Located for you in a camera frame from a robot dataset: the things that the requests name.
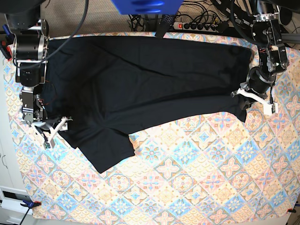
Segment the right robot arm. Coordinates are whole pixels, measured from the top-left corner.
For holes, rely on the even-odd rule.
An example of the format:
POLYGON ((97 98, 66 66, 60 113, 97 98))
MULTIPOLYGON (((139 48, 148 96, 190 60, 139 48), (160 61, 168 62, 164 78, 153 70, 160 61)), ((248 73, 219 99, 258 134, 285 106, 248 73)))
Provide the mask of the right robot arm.
POLYGON ((53 132, 59 118, 50 119, 41 98, 46 81, 49 25, 42 16, 41 0, 5 0, 0 5, 7 23, 3 26, 8 47, 2 53, 16 67, 15 81, 20 92, 22 122, 31 126, 44 140, 53 132))

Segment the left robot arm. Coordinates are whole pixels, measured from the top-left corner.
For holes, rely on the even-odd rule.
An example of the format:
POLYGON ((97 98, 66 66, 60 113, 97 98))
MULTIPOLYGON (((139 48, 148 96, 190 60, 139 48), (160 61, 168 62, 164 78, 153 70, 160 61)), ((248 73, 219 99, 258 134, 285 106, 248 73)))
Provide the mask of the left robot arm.
POLYGON ((278 113, 278 103, 267 91, 272 91, 277 74, 286 71, 289 60, 286 54, 285 44, 282 40, 279 21, 276 18, 275 9, 271 3, 262 0, 251 0, 252 12, 249 12, 246 1, 243 1, 246 13, 254 17, 252 26, 252 38, 249 38, 237 25, 234 16, 235 1, 230 4, 230 19, 237 32, 249 43, 257 46, 259 66, 249 70, 247 79, 240 84, 240 88, 231 93, 231 97, 242 95, 246 98, 242 109, 249 108, 254 102, 263 105, 263 113, 271 116, 278 113))

